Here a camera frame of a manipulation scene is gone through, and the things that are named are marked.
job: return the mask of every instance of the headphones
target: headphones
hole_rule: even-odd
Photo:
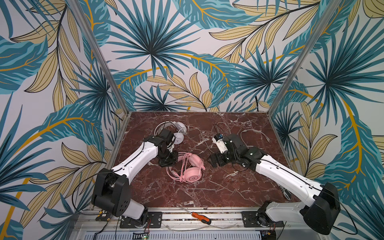
[[[167,167],[168,176],[179,182],[193,183],[198,181],[202,176],[201,169],[205,170],[203,160],[196,154],[192,154],[190,152],[179,152],[177,161],[181,160],[183,160],[183,165],[181,166],[180,175],[173,171],[172,167]],[[187,162],[189,162],[192,167],[187,168]]]
[[[163,128],[166,128],[166,127],[169,127],[169,126],[172,126],[172,125],[175,126],[175,128],[178,130],[178,132],[173,134],[175,136],[174,144],[175,145],[176,144],[180,144],[184,140],[184,134],[187,134],[187,127],[182,122],[175,122],[175,121],[173,121],[173,122],[171,122],[171,121],[162,122],[162,123],[160,123],[155,128],[155,131],[153,132],[153,134],[154,135],[158,135],[163,130]]]

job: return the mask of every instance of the leaf wallpaper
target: leaf wallpaper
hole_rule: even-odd
[[[335,240],[384,239],[383,6],[342,1],[272,116],[292,169],[334,184],[351,213],[358,234]],[[335,226],[355,232],[344,209]]]
[[[107,4],[80,3],[105,44]],[[64,0],[0,10],[0,239],[66,239],[125,116]]]
[[[106,1],[95,37],[130,111],[267,111],[328,2]]]

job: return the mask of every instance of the screwdriver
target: screwdriver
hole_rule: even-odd
[[[211,225],[211,222],[212,222],[212,221],[211,221],[209,218],[207,218],[206,216],[197,214],[197,213],[195,213],[195,212],[190,212],[190,211],[188,211],[187,209],[184,209],[184,208],[179,207],[179,206],[177,206],[177,207],[180,208],[180,209],[182,209],[182,210],[184,210],[184,211],[189,212],[190,214],[192,214],[192,217],[195,217],[195,218],[199,219],[200,222],[205,223],[205,224],[208,224],[208,225]]]

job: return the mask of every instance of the pink headphones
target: pink headphones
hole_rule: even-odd
[[[181,166],[181,173],[179,176],[177,172],[172,170],[172,167],[167,167],[167,174],[173,180],[179,182],[193,183],[198,181],[201,178],[201,169],[205,170],[203,160],[196,154],[190,152],[179,152],[179,157],[177,161],[183,160],[183,165]],[[187,168],[187,162],[190,162],[192,167]]]

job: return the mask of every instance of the orange screwdriver handle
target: orange screwdriver handle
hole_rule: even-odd
[[[212,223],[212,221],[209,218],[207,218],[206,216],[197,214],[195,212],[192,212],[192,217],[195,217],[195,218],[199,219],[202,223],[205,223],[208,225],[211,225],[211,223]]]

